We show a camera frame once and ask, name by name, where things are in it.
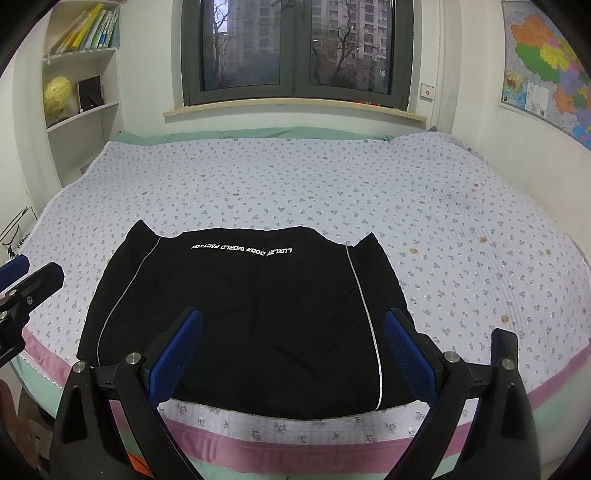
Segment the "black jacket white lettering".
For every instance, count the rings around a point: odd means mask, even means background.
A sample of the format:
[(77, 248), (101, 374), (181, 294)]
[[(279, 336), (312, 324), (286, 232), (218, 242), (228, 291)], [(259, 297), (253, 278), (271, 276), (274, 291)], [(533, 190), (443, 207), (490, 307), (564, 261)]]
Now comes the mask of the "black jacket white lettering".
[(137, 222), (90, 302), (77, 356), (111, 365), (187, 308), (204, 321), (174, 397), (246, 414), (329, 419), (412, 403), (384, 317), (407, 306), (374, 235), (211, 229), (166, 238)]

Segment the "white paper with drawing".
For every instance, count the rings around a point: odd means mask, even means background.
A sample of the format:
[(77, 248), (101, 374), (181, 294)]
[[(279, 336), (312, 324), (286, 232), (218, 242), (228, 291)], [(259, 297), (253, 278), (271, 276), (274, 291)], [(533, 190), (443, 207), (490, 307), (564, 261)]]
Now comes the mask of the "white paper with drawing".
[(38, 216), (31, 206), (23, 207), (1, 230), (1, 261), (14, 258), (30, 236)]

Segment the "yellow globe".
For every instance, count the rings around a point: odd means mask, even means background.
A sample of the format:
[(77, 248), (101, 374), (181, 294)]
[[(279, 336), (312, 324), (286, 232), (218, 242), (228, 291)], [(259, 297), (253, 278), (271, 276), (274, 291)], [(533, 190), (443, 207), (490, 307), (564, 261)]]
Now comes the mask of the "yellow globe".
[(47, 118), (56, 120), (68, 104), (72, 83), (64, 76), (51, 79), (43, 90), (43, 109)]

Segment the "white floral quilted bedspread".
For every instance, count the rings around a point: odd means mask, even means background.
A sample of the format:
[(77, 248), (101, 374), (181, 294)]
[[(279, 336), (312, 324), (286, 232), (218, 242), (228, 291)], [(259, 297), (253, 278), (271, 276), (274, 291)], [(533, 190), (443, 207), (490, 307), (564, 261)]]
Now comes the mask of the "white floral quilted bedspread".
[[(55, 413), (98, 283), (128, 231), (314, 229), (353, 246), (374, 235), (407, 306), (442, 351), (485, 364), (492, 335), (518, 339), (540, 461), (565, 457), (590, 417), (590, 268), (528, 195), (443, 133), (380, 140), (111, 141), (45, 207), (23, 246), (60, 290), (31, 314), (13, 367)], [(374, 474), (398, 461), (429, 407), (329, 419), (246, 414), (178, 400), (158, 410), (191, 461), (252, 474)]]

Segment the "row of colourful books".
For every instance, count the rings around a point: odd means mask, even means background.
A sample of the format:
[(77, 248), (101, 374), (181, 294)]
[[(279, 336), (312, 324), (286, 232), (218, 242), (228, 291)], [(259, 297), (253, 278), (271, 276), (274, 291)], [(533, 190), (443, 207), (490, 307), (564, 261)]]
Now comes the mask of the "row of colourful books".
[(118, 1), (60, 1), (50, 15), (45, 55), (117, 48), (120, 17)]

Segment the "green bed sheet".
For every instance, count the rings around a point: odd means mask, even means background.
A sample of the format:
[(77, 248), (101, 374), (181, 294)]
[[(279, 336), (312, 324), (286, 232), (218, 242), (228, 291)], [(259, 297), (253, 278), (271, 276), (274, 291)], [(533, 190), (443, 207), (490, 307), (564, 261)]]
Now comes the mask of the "green bed sheet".
[(155, 136), (137, 136), (127, 132), (119, 132), (113, 136), (112, 141), (118, 141), (132, 145), (151, 146), (183, 141), (257, 138), (392, 141), (394, 139), (394, 135), (369, 135), (329, 128), (295, 126), (286, 128), (276, 127), (221, 131), (181, 132)]

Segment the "dark framed window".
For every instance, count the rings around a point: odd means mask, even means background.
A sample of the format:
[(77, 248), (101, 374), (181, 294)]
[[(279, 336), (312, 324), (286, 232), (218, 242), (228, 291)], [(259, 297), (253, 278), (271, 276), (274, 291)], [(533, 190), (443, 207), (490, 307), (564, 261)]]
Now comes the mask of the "dark framed window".
[(314, 98), (406, 110), (411, 1), (185, 1), (187, 106)]

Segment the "white wall bookshelf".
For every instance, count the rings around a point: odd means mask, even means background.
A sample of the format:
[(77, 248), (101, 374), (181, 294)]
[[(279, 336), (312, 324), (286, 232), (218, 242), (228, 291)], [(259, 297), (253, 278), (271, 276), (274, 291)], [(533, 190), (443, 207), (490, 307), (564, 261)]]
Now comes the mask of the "white wall bookshelf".
[(25, 193), (42, 210), (124, 126), (118, 1), (59, 1), (24, 37), (8, 74)]

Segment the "small black picture frame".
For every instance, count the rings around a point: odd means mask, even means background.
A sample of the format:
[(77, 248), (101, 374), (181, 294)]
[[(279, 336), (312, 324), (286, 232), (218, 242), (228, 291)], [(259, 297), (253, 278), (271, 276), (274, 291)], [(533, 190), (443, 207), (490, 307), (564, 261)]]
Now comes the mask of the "small black picture frame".
[(86, 112), (105, 104), (99, 75), (79, 81), (77, 83), (77, 94), (81, 112)]

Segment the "white wall socket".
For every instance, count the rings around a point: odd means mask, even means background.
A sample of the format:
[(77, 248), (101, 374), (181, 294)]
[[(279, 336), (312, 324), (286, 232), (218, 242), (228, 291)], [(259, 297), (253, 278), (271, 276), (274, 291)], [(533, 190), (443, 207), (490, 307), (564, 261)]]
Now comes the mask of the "white wall socket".
[(420, 98), (426, 101), (433, 101), (435, 99), (435, 88), (426, 83), (420, 84)]

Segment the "colourful China wall map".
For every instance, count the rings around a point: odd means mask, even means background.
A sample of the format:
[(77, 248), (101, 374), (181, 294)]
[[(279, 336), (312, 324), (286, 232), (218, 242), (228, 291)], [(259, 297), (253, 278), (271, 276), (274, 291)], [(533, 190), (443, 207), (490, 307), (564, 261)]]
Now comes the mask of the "colourful China wall map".
[(530, 1), (503, 1), (501, 102), (590, 146), (590, 76), (550, 18)]

